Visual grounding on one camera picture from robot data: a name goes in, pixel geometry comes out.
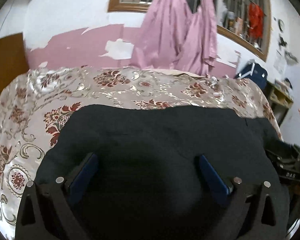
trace pink curtain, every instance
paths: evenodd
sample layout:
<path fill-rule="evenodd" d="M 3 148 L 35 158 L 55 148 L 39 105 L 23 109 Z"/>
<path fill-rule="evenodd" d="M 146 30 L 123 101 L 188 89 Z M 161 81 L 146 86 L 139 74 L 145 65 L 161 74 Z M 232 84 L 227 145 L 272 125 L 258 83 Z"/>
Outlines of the pink curtain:
<path fill-rule="evenodd" d="M 192 14 L 186 0 L 153 0 L 134 46 L 131 65 L 206 74 L 217 55 L 213 0 Z"/>

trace window frame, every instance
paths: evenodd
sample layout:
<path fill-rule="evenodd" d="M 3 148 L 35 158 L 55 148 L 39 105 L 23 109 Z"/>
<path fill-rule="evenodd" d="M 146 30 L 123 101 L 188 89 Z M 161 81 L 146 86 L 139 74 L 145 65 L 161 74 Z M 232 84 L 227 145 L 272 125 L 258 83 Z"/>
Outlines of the window frame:
<path fill-rule="evenodd" d="M 265 5 L 265 14 L 269 17 L 266 17 L 266 21 L 264 23 L 263 29 L 263 51 L 256 49 L 252 44 L 247 42 L 246 40 L 240 38 L 230 30 L 217 25 L 217 32 L 229 38 L 230 40 L 236 42 L 237 44 L 243 46 L 254 55 L 258 56 L 263 61 L 266 61 L 269 45 L 270 45 L 270 32 L 271 32 L 271 4 L 270 0 L 263 0 Z M 121 3 L 120 0 L 109 0 L 108 12 L 142 12 L 146 13 L 149 8 L 149 4 L 138 4 L 138 3 Z"/>

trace black cloth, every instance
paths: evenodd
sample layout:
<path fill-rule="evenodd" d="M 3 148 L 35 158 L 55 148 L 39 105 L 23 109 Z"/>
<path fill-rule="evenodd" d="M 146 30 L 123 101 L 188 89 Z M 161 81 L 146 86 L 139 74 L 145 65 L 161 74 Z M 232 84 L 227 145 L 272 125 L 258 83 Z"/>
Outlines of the black cloth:
<path fill-rule="evenodd" d="M 267 119 L 231 109 L 180 106 L 132 110 L 90 105 L 76 111 L 45 155 L 36 183 L 54 182 L 95 152 L 100 160 L 74 213 L 99 239 L 202 239 L 223 213 L 198 169 L 198 157 L 223 163 L 247 183 L 271 182 L 277 223 L 289 195 L 263 145 L 277 138 Z"/>

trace silver screw head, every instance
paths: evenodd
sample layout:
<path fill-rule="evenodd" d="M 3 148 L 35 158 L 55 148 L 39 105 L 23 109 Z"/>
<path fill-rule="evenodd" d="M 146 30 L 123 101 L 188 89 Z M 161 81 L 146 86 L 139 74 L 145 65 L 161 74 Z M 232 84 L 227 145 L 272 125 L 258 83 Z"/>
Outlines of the silver screw head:
<path fill-rule="evenodd" d="M 242 183 L 242 179 L 238 178 L 238 177 L 234 177 L 233 178 L 233 181 L 236 183 L 236 184 L 241 184 Z"/>
<path fill-rule="evenodd" d="M 34 184 L 33 180 L 29 180 L 26 184 L 27 187 L 32 187 L 32 185 Z"/>
<path fill-rule="evenodd" d="M 65 179 L 63 177 L 58 177 L 56 183 L 62 183 Z"/>
<path fill-rule="evenodd" d="M 271 184 L 270 184 L 269 181 L 265 181 L 265 182 L 263 183 L 263 185 L 265 185 L 266 187 L 270 187 L 270 186 L 271 186 Z"/>

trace bed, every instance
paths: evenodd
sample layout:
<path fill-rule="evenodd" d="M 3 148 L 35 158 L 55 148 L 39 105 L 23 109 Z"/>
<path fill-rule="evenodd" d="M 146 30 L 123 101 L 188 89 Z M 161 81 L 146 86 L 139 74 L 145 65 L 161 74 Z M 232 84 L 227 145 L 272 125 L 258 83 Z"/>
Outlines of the bed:
<path fill-rule="evenodd" d="M 29 70 L 13 80 L 0 94 L 2 235 L 14 238 L 18 207 L 27 182 L 34 180 L 45 153 L 56 144 L 70 116 L 83 106 L 230 108 L 242 117 L 268 118 L 281 138 L 268 101 L 252 81 L 175 74 L 134 67 L 96 70 L 82 66 L 57 71 Z"/>

